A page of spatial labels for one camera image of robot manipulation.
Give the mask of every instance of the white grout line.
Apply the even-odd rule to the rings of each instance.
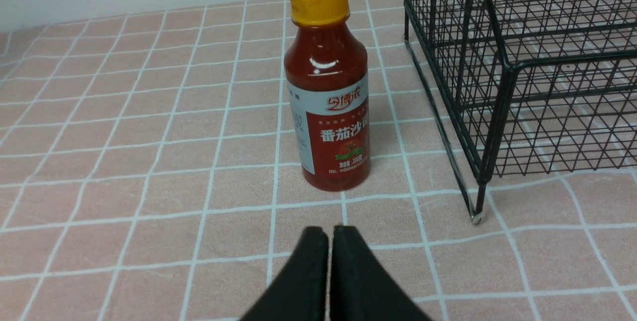
[[[84,31],[86,31],[86,29],[89,27],[89,23],[91,21],[87,21],[86,24],[84,25],[84,29],[82,30],[82,33],[84,33]],[[75,40],[73,41],[73,44],[71,44],[71,48],[73,46],[75,46],[75,42],[77,42],[79,37],[75,38]],[[111,50],[114,49],[115,46],[115,42],[113,43],[113,46],[111,47]],[[100,71],[102,69],[102,67],[104,67],[105,63],[106,63],[106,59],[107,56],[105,56],[102,59],[102,63],[100,64],[100,67],[98,67],[98,71]],[[55,72],[57,71],[57,69],[62,65],[62,61],[64,59],[60,60],[60,62],[57,64],[57,67],[55,67],[55,71],[52,73],[52,76],[55,75]],[[89,89],[91,89],[91,85],[93,85],[93,82],[95,81],[97,74],[95,74],[95,76],[93,76],[93,79],[91,79],[91,82],[89,83],[89,85],[86,87],[86,89],[84,90],[84,93],[82,94],[82,98],[79,99],[79,101],[75,104],[75,107],[73,108],[73,111],[71,112],[71,114],[69,114],[69,116],[66,119],[66,123],[64,126],[62,126],[62,128],[60,129],[60,131],[58,132],[58,135],[55,139],[55,142],[53,144],[51,144],[51,147],[49,149],[49,151],[52,151],[55,148],[55,144],[57,144],[57,142],[59,141],[59,139],[62,137],[62,134],[64,132],[64,130],[66,129],[66,126],[68,125],[68,122],[72,119],[73,115],[77,112],[78,108],[80,107],[80,104],[82,103],[82,99],[86,96],[86,94],[88,93]],[[40,90],[40,93],[42,93],[45,88],[46,88],[46,84],[50,81],[50,79],[48,79],[44,85],[44,87],[42,87],[42,89]],[[102,159],[102,156],[104,154],[104,151],[102,151],[102,153],[100,154],[100,156],[98,157],[98,160],[95,162],[95,165],[93,167],[93,171],[91,172],[91,175],[93,175],[93,172],[98,168],[98,165],[100,164],[100,160]],[[30,178],[32,178],[33,176],[36,176],[39,172],[39,170],[41,169],[41,167],[45,164],[46,159],[48,158],[48,156],[45,156],[44,158],[42,158],[42,160],[40,161],[38,167],[36,167],[36,170],[33,172],[33,174],[31,176],[29,176],[29,178],[27,178],[27,181],[30,180]],[[67,222],[72,221],[73,217],[75,217],[75,214],[77,213],[77,210],[80,207],[80,202],[82,200],[82,192],[84,191],[84,187],[86,186],[86,182],[82,183],[80,190],[78,192],[78,196],[77,196],[77,200],[75,202],[75,208],[73,209],[73,211],[71,212],[71,215],[69,216]],[[7,223],[9,222],[9,220],[11,219],[11,216],[13,215],[13,213],[15,212],[15,209],[20,201],[20,197],[22,197],[22,193],[23,193],[24,188],[22,188],[20,190],[20,193],[18,193],[18,197],[16,197],[15,203],[13,205],[13,207],[11,208],[9,215],[7,215],[4,223],[2,224],[2,228],[5,228]],[[55,242],[54,248],[51,251],[51,254],[49,255],[48,259],[46,260],[46,265],[45,265],[45,269],[44,269],[44,273],[48,273],[49,269],[51,268],[53,261],[55,259],[55,255],[57,254],[57,250],[59,250],[61,244],[62,244],[62,240],[64,240],[64,237],[66,236],[66,233],[68,232],[69,228],[68,226],[66,226],[62,232],[60,233],[60,236],[58,237],[57,241]],[[36,296],[38,296],[38,292],[39,289],[42,287],[42,284],[44,283],[44,277],[39,278],[38,283],[36,284],[36,287],[34,288],[31,297],[27,303],[27,305],[25,306],[23,312],[22,312],[22,316],[20,316],[20,321],[25,321],[25,319],[27,318],[27,316],[29,315],[30,312],[30,308],[32,307]]]
[[[596,243],[596,241],[595,241],[595,239],[594,239],[594,237],[593,237],[593,235],[591,233],[591,230],[590,230],[590,228],[588,228],[588,224],[586,223],[586,217],[584,216],[584,213],[582,211],[582,206],[580,205],[580,201],[577,199],[577,196],[575,195],[575,191],[573,190],[571,185],[568,183],[566,178],[564,178],[563,176],[561,176],[561,177],[562,178],[560,178],[560,180],[562,181],[562,184],[564,184],[564,186],[568,190],[568,193],[571,195],[571,198],[573,199],[573,203],[575,204],[575,207],[577,209],[577,215],[578,215],[578,217],[580,219],[580,222],[582,223],[582,226],[584,227],[584,232],[586,233],[586,237],[588,238],[589,242],[591,243],[591,248],[594,251],[595,256],[597,257],[597,259],[599,260],[599,264],[601,264],[601,267],[604,269],[605,273],[607,274],[611,285],[613,285],[614,289],[617,290],[617,294],[619,295],[619,298],[622,300],[622,303],[624,303],[624,307],[626,307],[626,311],[628,311],[628,314],[631,315],[631,317],[634,320],[637,320],[637,314],[635,313],[635,311],[631,307],[630,302],[628,302],[628,299],[626,298],[626,295],[624,295],[624,293],[619,289],[619,283],[617,283],[617,279],[613,275],[613,272],[610,270],[610,267],[608,267],[608,264],[606,263],[606,260],[601,255],[601,251],[599,251],[599,248],[598,248],[597,243]]]
[[[295,167],[300,167],[300,164],[294,164]],[[209,171],[209,168],[201,169],[201,171]],[[331,199],[331,200],[323,200],[323,201],[310,201],[310,202],[299,202],[299,203],[284,203],[277,205],[256,205],[256,206],[242,206],[242,207],[234,207],[229,209],[216,209],[216,210],[207,210],[207,211],[192,211],[192,212],[182,212],[182,213],[173,213],[173,214],[147,214],[147,215],[139,215],[138,217],[128,216],[128,217],[112,217],[107,219],[86,219],[86,220],[73,220],[61,223],[48,223],[48,224],[40,224],[40,225],[23,225],[23,226],[11,226],[5,228],[3,233],[9,232],[20,232],[25,230],[43,230],[47,228],[60,228],[67,226],[78,226],[78,225],[100,225],[100,224],[110,224],[110,223],[122,223],[136,220],[164,220],[164,219],[173,219],[176,217],[185,217],[185,216],[194,216],[202,214],[227,214],[234,212],[258,212],[264,210],[271,209],[296,209],[303,208],[308,206],[321,206],[321,205],[343,205],[345,203],[354,204],[364,201],[372,201],[379,199],[407,199],[412,196],[416,197],[432,197],[432,196],[443,196],[443,195],[460,195],[459,190],[430,190],[427,192],[416,192],[412,194],[374,194],[370,196],[364,197],[356,197],[345,199],[344,201],[341,199]],[[589,224],[587,225],[590,229],[614,229],[614,228],[637,228],[637,222],[635,223],[619,223],[619,224]],[[510,232],[518,232],[524,230],[582,230],[584,226],[581,225],[530,225],[530,226],[521,226],[517,228],[511,228]],[[469,242],[473,240],[482,239],[484,237],[489,237],[493,235],[501,235],[503,232],[493,232],[493,233],[482,233],[479,235],[475,235],[472,237],[460,238],[460,239],[447,239],[443,241],[430,241],[428,242],[430,246],[435,246],[438,244],[451,244],[451,243],[463,243]]]
[[[293,130],[286,130],[286,131],[282,131],[281,133],[293,133]],[[269,132],[267,135],[275,135],[275,132]],[[198,140],[206,140],[206,139],[189,139],[189,140],[181,140],[181,142],[193,142],[193,141],[198,141]],[[166,142],[166,144],[174,144],[175,142]],[[454,150],[454,153],[460,153],[462,152],[462,149],[456,149]],[[407,156],[414,156],[414,155],[430,155],[430,154],[445,154],[446,151],[444,150],[433,150],[433,151],[416,151],[416,152],[406,152],[405,155]],[[371,156],[372,160],[376,160],[376,159],[380,159],[380,158],[398,158],[398,157],[402,157],[403,154],[402,153],[391,153],[391,154],[386,154],[386,155],[375,155],[375,156]],[[280,163],[279,166],[297,166],[297,165],[301,165],[298,162],[294,162],[294,163]],[[258,164],[258,165],[251,165],[251,164],[245,164],[245,165],[229,165],[226,167],[217,167],[216,169],[247,169],[247,168],[262,168],[262,167],[274,167],[274,164]],[[100,182],[100,181],[109,181],[109,180],[120,180],[120,179],[130,179],[130,178],[145,178],[147,175],[150,176],[162,176],[162,175],[166,175],[166,174],[180,174],[180,173],[190,173],[190,172],[204,172],[207,169],[178,169],[178,170],[173,170],[173,171],[161,171],[161,172],[148,172],[148,173],[143,173],[143,174],[125,174],[125,175],[120,175],[120,176],[109,176],[109,177],[104,177],[104,178],[84,178],[84,179],[77,179],[77,180],[52,180],[52,181],[34,181],[34,182],[29,182],[29,183],[10,183],[10,184],[3,184],[0,185],[0,189],[6,189],[6,188],[22,188],[23,186],[25,187],[29,187],[29,186],[36,186],[36,185],[65,185],[65,184],[70,184],[70,183],[83,183],[83,182]],[[607,175],[612,175],[612,174],[632,174],[635,171],[637,171],[637,169],[633,169],[633,168],[621,168],[621,169],[599,169],[596,171],[590,170],[590,169],[584,169],[584,170],[580,170],[580,171],[574,171],[570,174],[568,174],[566,176],[566,178],[570,178],[571,176],[576,176],[576,175],[580,175],[580,174],[607,174]],[[502,185],[502,186],[491,186],[489,187],[491,190],[511,190],[511,189],[517,189],[517,188],[522,188],[522,187],[530,187],[533,185],[541,185],[544,183],[547,183],[549,181],[555,181],[557,180],[557,176],[553,176],[553,177],[547,177],[544,178],[543,180],[536,180],[536,181],[528,181],[528,182],[520,182],[520,183],[512,183],[512,184],[507,184],[507,185]]]
[[[241,41],[241,37],[243,36],[243,28],[245,26],[245,15],[246,15],[246,11],[247,11],[247,1],[243,3],[243,14],[241,16],[241,30],[239,31],[239,41]],[[220,134],[219,134],[219,142],[217,142],[216,144],[216,151],[214,151],[214,159],[212,162],[212,166],[209,169],[209,180],[208,180],[208,188],[206,191],[206,200],[204,203],[204,208],[203,208],[203,212],[201,214],[201,219],[200,219],[200,225],[198,228],[198,232],[197,232],[197,239],[195,241],[195,245],[194,245],[194,250],[193,250],[193,262],[195,260],[197,260],[199,258],[199,252],[201,249],[201,241],[203,240],[203,233],[206,227],[206,218],[207,218],[207,211],[209,210],[210,207],[210,201],[212,199],[212,195],[213,195],[213,182],[214,182],[214,171],[216,169],[216,165],[219,161],[219,155],[221,153],[221,145],[223,144],[223,135],[225,134],[225,125],[227,123],[227,119],[228,119],[228,112],[229,112],[229,107],[230,107],[230,99],[232,99],[232,85],[234,82],[234,78],[236,76],[236,70],[237,70],[237,64],[239,61],[239,52],[241,51],[241,43],[239,42],[239,44],[237,44],[237,49],[236,49],[236,53],[234,56],[234,63],[232,65],[232,77],[230,78],[230,85],[228,87],[228,94],[225,97],[225,111],[223,112],[223,119],[221,119],[221,128],[220,128]],[[190,298],[191,298],[191,292],[193,289],[193,278],[194,278],[194,273],[195,273],[195,265],[192,264],[189,271],[188,271],[188,279],[186,282],[186,287],[184,290],[184,300],[182,303],[182,309],[180,312],[180,317],[179,319],[181,321],[185,321],[186,319],[186,314],[188,311],[188,305],[190,303]]]
[[[505,219],[502,217],[502,214],[500,214],[500,211],[496,207],[496,203],[493,200],[493,196],[491,196],[490,189],[487,189],[485,198],[487,199],[487,204],[491,206],[491,211],[496,216],[496,219],[498,219],[498,222],[500,222],[500,227],[502,228],[503,234],[507,237],[507,241],[509,242],[509,245],[511,246],[511,250],[514,253],[514,256],[516,257],[518,270],[520,272],[520,278],[524,287],[524,292],[528,295],[527,300],[531,307],[531,311],[533,312],[533,317],[535,318],[535,321],[541,321],[542,318],[539,315],[539,311],[537,310],[537,305],[535,304],[535,300],[531,296],[531,287],[530,287],[529,279],[526,275],[526,269],[524,267],[524,262],[522,260],[522,254],[520,254],[520,250],[517,247],[516,239],[513,237],[511,230],[509,230],[507,226],[507,222],[505,222]]]
[[[283,18],[285,20],[285,15],[287,13],[287,0],[284,0],[283,5]],[[283,36],[285,37],[285,23],[283,24]],[[266,287],[272,283],[273,278],[273,258],[272,255],[275,252],[275,233],[277,229],[277,197],[278,197],[278,169],[279,162],[281,156],[281,127],[283,124],[283,96],[284,90],[287,89],[287,84],[285,81],[287,80],[285,77],[285,38],[283,38],[281,42],[281,71],[280,71],[280,82],[279,82],[279,98],[278,98],[278,114],[277,114],[277,141],[275,142],[275,167],[273,171],[273,187],[272,187],[272,200],[271,207],[272,212],[270,214],[270,235],[268,238],[268,269],[266,271]]]
[[[84,24],[84,30],[85,31],[87,29],[87,27],[89,26],[89,22],[87,21],[86,24]],[[71,46],[75,45],[75,42],[77,42],[77,38],[75,40],[73,40],[73,44],[71,44]],[[55,72],[57,71],[57,69],[60,68],[60,66],[62,65],[62,60],[60,60],[57,65],[55,65],[55,69],[52,72],[52,75],[55,74]],[[42,85],[42,87],[40,88],[38,94],[36,95],[36,98],[38,98],[39,95],[42,94],[42,92],[44,92],[44,90],[46,89],[46,86],[48,85],[48,83],[51,81],[51,79],[47,79],[46,82],[44,83],[44,85]],[[75,103],[75,107],[73,107],[73,111],[71,112],[71,114],[67,117],[66,119],[66,123],[62,124],[62,128],[60,128],[59,132],[57,133],[57,135],[55,136],[55,140],[54,142],[52,142],[51,146],[48,149],[48,152],[50,153],[51,151],[53,151],[53,149],[55,148],[55,144],[57,144],[57,142],[60,140],[60,138],[62,137],[62,133],[64,132],[64,129],[66,128],[66,124],[68,123],[68,121],[70,121],[71,116],[73,115],[73,113],[75,113],[75,111],[77,110],[78,106],[80,105],[82,99],[78,99],[77,103]],[[9,130],[6,132],[6,134],[4,135],[4,137],[2,137],[2,139],[0,139],[0,148],[2,148],[2,144],[5,142],[5,140],[7,139],[7,137],[11,134],[11,132],[13,132],[13,130],[16,128],[16,126],[18,126],[20,124],[20,122],[26,117],[26,115],[29,113],[30,108],[33,106],[33,103],[29,104],[29,106],[24,110],[24,112],[22,113],[22,115],[20,116],[20,118],[16,121],[16,123],[11,126],[9,128]],[[35,176],[36,174],[38,174],[39,170],[42,168],[42,166],[45,164],[46,159],[48,158],[48,155],[45,155],[44,158],[42,158],[38,164],[38,166],[36,167],[35,171],[32,172],[32,174],[30,174],[29,177],[26,178],[25,182],[28,183],[31,178],[33,178],[33,176]],[[11,217],[13,216],[13,214],[15,213],[15,210],[18,208],[18,204],[20,199],[22,198],[22,195],[24,194],[24,187],[20,187],[20,190],[18,191],[18,195],[15,197],[15,200],[13,201],[13,205],[11,205],[11,209],[9,209],[9,212],[7,213],[6,217],[4,218],[4,221],[2,222],[2,225],[0,225],[0,231],[2,231],[7,224],[9,223],[9,220],[11,219]]]
[[[235,81],[234,83],[239,83],[239,84],[246,84],[246,83],[266,83],[266,82],[278,82],[280,79],[265,79],[265,80],[261,80],[261,81]],[[192,90],[192,89],[196,89],[196,88],[206,88],[206,87],[219,87],[219,86],[227,86],[230,85],[230,83],[211,83],[211,84],[207,84],[207,85],[193,85],[193,86],[184,86],[184,90]],[[149,90],[131,90],[131,91],[126,91],[126,92],[114,92],[113,94],[97,94],[97,95],[87,95],[85,97],[85,99],[95,99],[98,97],[113,97],[113,96],[124,96],[124,95],[128,95],[128,94],[134,94],[134,95],[140,95],[140,94],[148,94],[150,92],[160,92],[160,91],[177,91],[179,90],[179,87],[161,87],[161,88],[152,88]],[[421,90],[401,90],[401,91],[390,91],[389,94],[390,95],[400,95],[400,94],[419,94],[420,92],[422,92]],[[385,96],[386,94],[370,94],[370,96]],[[41,102],[57,102],[57,101],[73,101],[73,100],[77,100],[80,97],[61,97],[59,99],[33,99],[31,101],[23,101],[23,102],[13,102],[13,103],[0,103],[0,106],[24,106],[24,105],[30,105],[33,103],[41,103]],[[254,106],[241,106],[241,107],[230,107],[230,109],[235,109],[235,108],[257,108],[257,107],[267,107],[267,106],[278,106],[278,104],[268,104],[268,105],[254,105]],[[151,114],[151,115],[158,115],[158,114],[167,114],[167,113],[157,113],[157,114]]]
[[[365,0],[365,4],[369,9],[369,0]],[[369,24],[371,26],[371,31],[374,36],[374,42],[376,45],[376,54],[378,55],[378,62],[380,63],[380,67],[383,74],[383,79],[385,81],[385,89],[389,92],[391,88],[389,87],[389,81],[387,80],[387,72],[384,69],[384,63],[382,54],[380,53],[380,47],[378,46],[378,36],[376,36],[376,30],[374,29],[374,21],[371,17],[371,11],[368,10]],[[423,215],[421,213],[421,208],[419,205],[418,197],[416,197],[416,188],[414,187],[414,179],[412,178],[412,172],[409,167],[409,160],[407,159],[407,155],[405,155],[405,143],[403,142],[403,136],[400,131],[400,126],[398,124],[398,118],[396,117],[396,108],[394,107],[394,101],[391,97],[389,99],[389,106],[392,112],[392,119],[394,120],[394,129],[396,130],[396,136],[398,136],[398,144],[400,145],[400,151],[403,155],[403,164],[405,167],[405,172],[407,174],[407,181],[409,183],[410,193],[412,194],[412,201],[414,205],[414,212],[416,213],[416,218],[418,220],[418,226],[421,231],[421,238],[423,238],[425,255],[427,257],[429,270],[431,271],[432,278],[434,280],[434,285],[436,287],[436,294],[439,296],[443,294],[442,285],[440,282],[440,278],[437,274],[436,270],[436,262],[434,261],[433,254],[431,252],[431,248],[428,245],[427,232],[425,231]],[[446,303],[443,299],[440,300],[440,308],[442,311],[443,321],[449,321],[449,314],[446,309]]]
[[[285,253],[277,253],[275,257],[289,257],[291,255],[291,251]],[[268,258],[268,255],[250,255],[246,257],[236,257],[236,258],[209,258],[209,259],[201,259],[201,260],[181,260],[175,262],[164,262],[161,264],[150,264],[150,265],[123,265],[120,267],[121,270],[130,271],[130,270],[153,270],[153,269],[162,269],[164,267],[175,267],[175,266],[191,266],[194,264],[221,264],[225,262],[245,262],[245,261],[253,261],[253,260],[263,260]],[[55,271],[53,273],[47,274],[25,274],[25,275],[15,275],[15,276],[2,276],[0,277],[0,282],[7,282],[13,280],[25,280],[32,278],[55,278],[57,276],[75,276],[75,275],[86,275],[86,274],[97,274],[97,273],[109,273],[112,271],[116,271],[115,266],[109,267],[99,267],[96,269],[84,269],[84,270],[74,270],[74,271]]]
[[[4,66],[9,66],[9,65],[15,64],[13,69],[11,69],[11,71],[9,71],[9,73],[7,73],[7,75],[4,78],[0,79],[0,87],[2,87],[2,85],[4,85],[5,82],[9,81],[13,77],[13,74],[20,67],[20,61],[24,60],[25,56],[27,56],[29,54],[29,51],[31,50],[31,48],[36,44],[36,41],[40,38],[40,36],[42,36],[42,34],[45,33],[47,28],[48,27],[43,28],[42,31],[39,32],[38,36],[36,36],[32,40],[32,42],[29,44],[29,47],[27,47],[27,49],[22,54],[22,57],[20,58],[20,60],[11,61],[11,62],[7,62],[7,63],[0,63],[0,67],[4,67]],[[44,78],[44,79],[41,79],[41,80],[46,81],[48,79],[50,79],[50,77]]]
[[[399,199],[408,199],[410,198],[410,194],[404,194],[400,196]],[[372,200],[371,198],[359,198],[360,200],[356,201],[347,201],[348,204],[361,203],[365,201]],[[378,196],[378,199],[388,199],[387,196]],[[341,205],[341,201],[334,200],[328,202],[311,202],[311,203],[299,203],[298,205],[278,205],[278,209],[294,209],[294,208],[304,208],[308,206],[316,206],[316,205]],[[255,207],[240,207],[233,208],[231,210],[218,210],[218,211],[210,211],[208,214],[225,214],[225,213],[236,213],[236,212],[245,212],[245,211],[262,211],[269,210],[270,206],[255,206]],[[164,217],[162,219],[169,219],[171,217],[184,217],[184,216],[196,216],[201,215],[201,212],[187,212],[181,214],[167,215],[170,217]],[[141,216],[139,220],[147,220],[152,219],[150,217]],[[121,217],[118,219],[105,219],[107,223],[122,223],[132,221],[132,217]],[[94,223],[93,220],[88,220],[83,223],[75,223],[73,225],[99,225],[100,221]],[[623,225],[615,225],[615,224],[605,224],[605,225],[524,225],[518,226],[516,228],[509,229],[511,233],[519,233],[531,230],[551,230],[551,231],[559,231],[559,230],[584,230],[585,228],[589,228],[591,230],[608,230],[608,229],[617,229],[617,228],[637,228],[637,223],[632,224],[623,224]],[[506,232],[500,230],[498,232],[488,232],[480,235],[475,235],[472,237],[465,237],[462,239],[443,239],[430,241],[428,244],[430,246],[441,246],[441,245],[453,245],[453,244],[464,244],[467,242],[474,242],[481,239],[487,239],[495,236],[506,236]],[[370,245],[369,248],[371,250],[404,250],[404,249],[412,249],[412,248],[423,248],[425,244],[423,242],[416,243],[408,243],[408,244],[385,244],[385,245]],[[293,251],[284,251],[280,253],[272,254],[273,258],[277,257],[285,257],[291,255]],[[171,267],[171,266],[189,266],[193,263],[196,265],[199,264],[207,264],[212,262],[233,262],[233,261],[248,261],[248,260],[263,260],[267,259],[269,254],[263,255],[247,255],[244,257],[234,257],[234,258],[210,258],[210,259],[198,259],[198,260],[182,260],[177,262],[167,262],[160,264],[147,264],[147,265],[130,265],[130,266],[121,266],[122,270],[146,270],[146,269],[158,269],[161,267]],[[0,282],[6,282],[10,280],[22,280],[22,279],[30,279],[30,278],[40,278],[40,277],[51,277],[51,276],[73,276],[73,275],[81,275],[81,274],[93,274],[93,273],[103,273],[105,271],[114,271],[116,266],[110,267],[101,267],[97,269],[82,269],[82,270],[73,270],[73,271],[55,271],[50,273],[33,273],[33,274],[18,274],[18,275],[9,275],[9,276],[0,276]],[[637,289],[637,284],[629,285],[629,286],[619,286],[619,287],[605,287],[609,292],[616,292],[616,290],[622,290],[625,287],[633,287]],[[534,294],[534,291],[523,291],[518,292],[523,297]]]
[[[166,23],[166,16],[167,13],[164,13],[164,16],[162,18],[162,22],[161,22],[161,26],[159,28],[159,31],[162,31],[162,29],[164,28],[164,24]],[[203,20],[205,19],[205,13],[203,13],[202,17],[202,22],[201,24],[203,24]],[[159,37],[160,37],[161,33],[157,33],[157,36],[155,38],[155,41],[153,42],[153,48],[151,49],[151,51],[148,53],[148,56],[146,57],[146,60],[144,62],[144,65],[141,69],[141,71],[139,71],[139,75],[137,76],[137,80],[135,81],[134,87],[132,88],[132,90],[135,90],[135,88],[137,87],[137,83],[139,83],[139,78],[141,77],[141,73],[145,70],[146,65],[148,64],[148,61],[150,60],[150,56],[153,53],[153,49],[154,47],[157,45],[157,42],[159,41]],[[197,37],[197,41],[200,39],[201,36],[201,29],[200,32],[198,33],[198,37]],[[194,58],[194,54],[195,54],[196,49],[193,48],[191,50],[191,56],[189,58],[189,64],[188,66],[191,65],[191,63],[193,62],[193,58]],[[111,278],[111,282],[108,286],[108,290],[106,292],[106,296],[104,298],[104,301],[102,303],[102,309],[100,310],[100,314],[98,316],[98,321],[102,321],[107,313],[108,310],[108,306],[111,300],[111,297],[113,295],[113,291],[114,291],[114,287],[116,285],[120,270],[121,270],[121,265],[123,263],[123,258],[126,254],[126,251],[128,250],[128,246],[130,245],[130,240],[132,240],[132,236],[134,234],[135,228],[137,226],[137,221],[139,221],[139,214],[141,213],[141,210],[143,208],[144,202],[146,201],[146,194],[148,192],[148,183],[150,181],[150,174],[155,170],[155,167],[157,167],[157,164],[159,163],[159,159],[161,158],[161,154],[162,151],[164,149],[164,145],[166,144],[166,137],[168,136],[168,132],[170,130],[171,124],[173,123],[173,117],[175,116],[175,111],[177,110],[177,106],[179,104],[179,98],[181,97],[182,91],[183,91],[183,86],[187,80],[187,71],[184,74],[184,77],[182,78],[182,83],[180,85],[179,90],[177,91],[177,95],[175,96],[175,99],[173,101],[173,108],[172,108],[172,112],[170,114],[170,117],[168,117],[168,122],[166,123],[166,127],[164,129],[164,133],[162,135],[162,139],[161,142],[159,144],[159,148],[157,148],[157,152],[155,153],[155,160],[153,161],[152,166],[150,167],[149,173],[146,174],[145,179],[144,179],[144,185],[143,185],[143,189],[141,192],[141,197],[139,198],[139,205],[137,205],[137,208],[135,210],[134,213],[134,217],[132,220],[132,223],[130,225],[130,229],[128,231],[128,234],[126,235],[126,240],[124,241],[123,246],[121,247],[121,251],[120,254],[117,258],[117,263],[113,272],[113,276]],[[126,103],[124,104],[124,107],[122,108],[122,113],[125,110],[126,105],[128,104],[128,101],[126,101]]]
[[[0,54],[0,58],[4,57],[5,55],[7,55],[7,53],[9,53],[9,49],[11,47],[11,38],[12,37],[13,37],[13,31],[11,31],[6,36],[6,46],[4,47],[4,52],[2,54]]]
[[[219,65],[219,64],[230,64],[230,62],[215,62],[215,63],[195,63],[191,66],[208,66],[208,65]],[[157,70],[166,70],[166,69],[174,69],[176,67],[186,67],[186,65],[174,65],[174,66],[162,66],[162,67],[146,67],[144,71],[157,71]],[[395,70],[395,69],[408,69],[409,67],[414,67],[414,65],[399,65],[399,66],[387,66],[385,70]],[[369,71],[380,71],[380,67],[370,67]],[[132,70],[121,70],[121,71],[110,71],[110,72],[100,72],[98,75],[113,75],[113,74],[122,74],[126,72],[139,72],[139,69]],[[52,79],[61,79],[61,78],[91,78],[93,74],[82,74],[82,75],[66,75],[66,76],[52,76]],[[46,81],[49,78],[28,78],[28,77],[20,77],[23,80],[29,81]],[[235,81],[235,83],[258,83],[264,80],[254,80],[254,81]],[[267,79],[266,81],[278,81],[278,79]]]

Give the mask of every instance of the tomato sauce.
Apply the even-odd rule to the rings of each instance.
[[[317,189],[348,190],[371,171],[367,50],[346,26],[346,1],[314,21],[307,1],[291,0],[299,29],[284,60],[303,176]]]

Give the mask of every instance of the red label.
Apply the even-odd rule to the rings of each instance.
[[[327,101],[329,110],[346,109],[360,97],[360,88]],[[369,101],[342,114],[307,112],[314,175],[343,178],[369,158]]]

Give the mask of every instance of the wire rack leg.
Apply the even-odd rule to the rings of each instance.
[[[474,225],[480,224],[482,219],[484,218],[484,198],[487,190],[487,183],[480,184],[478,188],[478,199],[476,201],[476,205],[474,206],[471,197],[469,196],[469,192],[467,190],[467,185],[464,182],[464,178],[462,177],[462,172],[460,172],[460,168],[458,167],[458,163],[455,160],[455,155],[453,154],[453,150],[451,148],[451,142],[449,141],[449,137],[444,132],[444,126],[442,124],[442,119],[440,114],[437,111],[436,101],[431,92],[431,89],[428,85],[427,79],[425,78],[425,74],[423,73],[423,69],[421,68],[420,62],[416,57],[416,53],[412,49],[412,44],[409,41],[409,24],[410,24],[410,14],[407,6],[405,6],[405,46],[407,47],[407,51],[412,56],[412,60],[414,61],[414,66],[416,67],[416,71],[418,72],[418,76],[421,79],[421,83],[423,84],[425,94],[427,95],[427,99],[429,101],[429,107],[431,108],[431,112],[436,117],[436,126],[438,132],[440,133],[440,137],[442,138],[444,149],[446,150],[446,155],[449,158],[449,162],[451,163],[451,167],[453,169],[453,175],[455,176],[455,180],[458,183],[458,187],[460,188],[460,193],[462,194],[462,198],[464,199],[464,203],[469,211],[469,217],[471,218],[471,223]]]

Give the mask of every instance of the grid pattern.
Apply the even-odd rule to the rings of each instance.
[[[637,165],[637,59],[564,60],[637,51],[637,0],[493,0],[505,51],[485,0],[413,1],[472,151],[484,151],[503,58],[546,62],[512,81],[497,174]]]
[[[637,319],[635,169],[493,181],[471,226],[402,0],[350,5],[373,172],[340,194],[300,174],[285,0],[0,36],[0,319],[234,320],[337,223],[436,320]]]

